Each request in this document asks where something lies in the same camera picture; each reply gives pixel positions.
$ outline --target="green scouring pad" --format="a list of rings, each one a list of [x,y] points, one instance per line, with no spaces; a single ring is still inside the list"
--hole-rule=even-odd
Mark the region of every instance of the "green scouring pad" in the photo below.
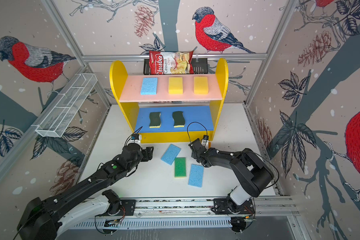
[[[159,128],[161,127],[160,121],[161,112],[153,112],[149,114],[149,128]]]
[[[175,158],[175,177],[186,177],[187,171],[185,170],[185,157]]]
[[[173,124],[173,127],[184,127],[185,126],[185,119],[183,117],[183,111],[173,112],[172,117],[175,122]]]

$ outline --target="white tabletop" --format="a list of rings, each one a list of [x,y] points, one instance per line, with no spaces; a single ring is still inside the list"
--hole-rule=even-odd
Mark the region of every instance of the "white tabletop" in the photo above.
[[[118,105],[112,105],[104,126],[85,166],[80,180],[93,174],[100,162],[107,162],[121,153],[122,147],[131,130]],[[120,197],[225,197],[239,185],[232,170],[212,166],[204,168],[203,186],[189,186],[188,178],[191,164],[198,164],[191,157],[191,149],[187,142],[176,142],[181,148],[178,157],[186,157],[187,177],[174,177],[174,164],[171,166],[160,158],[170,143],[142,144],[141,147],[154,146],[153,158],[149,162],[141,162],[137,171],[128,178],[123,178],[108,187]],[[242,104],[224,104],[216,135],[211,147],[222,151],[242,151],[250,148],[259,153],[253,132]],[[265,189],[261,196],[274,196],[272,187]]]

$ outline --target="pink shelf board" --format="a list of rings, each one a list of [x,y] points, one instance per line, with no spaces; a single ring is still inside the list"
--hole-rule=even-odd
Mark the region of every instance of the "pink shelf board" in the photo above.
[[[193,93],[193,77],[206,76],[208,77],[208,94],[194,94]],[[141,95],[141,84],[143,78],[157,77],[157,91],[156,95]],[[183,94],[169,94],[168,93],[168,78],[182,77],[183,78]],[[128,76],[125,82],[123,92],[120,96],[121,103],[129,102],[165,102],[165,101],[211,101],[221,100],[221,93],[219,84],[215,74],[180,74],[180,75],[132,75]]]

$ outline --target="blue shelf board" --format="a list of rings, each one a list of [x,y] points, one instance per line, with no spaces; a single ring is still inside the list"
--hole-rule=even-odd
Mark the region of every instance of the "blue shelf board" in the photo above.
[[[183,111],[185,119],[184,127],[173,127],[174,120],[172,113],[175,111]],[[161,126],[159,128],[149,128],[149,113],[161,112]],[[184,107],[158,107],[158,108],[140,108],[137,117],[136,127],[143,126],[139,133],[144,132],[186,132],[187,126],[191,122],[200,122],[208,131],[213,131],[213,123],[209,106],[184,106]],[[188,131],[205,131],[205,128],[198,123],[192,123]]]

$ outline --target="yellow sponge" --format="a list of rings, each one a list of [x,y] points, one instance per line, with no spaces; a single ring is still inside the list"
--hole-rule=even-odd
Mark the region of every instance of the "yellow sponge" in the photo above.
[[[208,78],[206,76],[193,77],[193,92],[195,94],[208,94]]]
[[[182,77],[170,77],[168,84],[169,94],[183,94],[183,78]]]

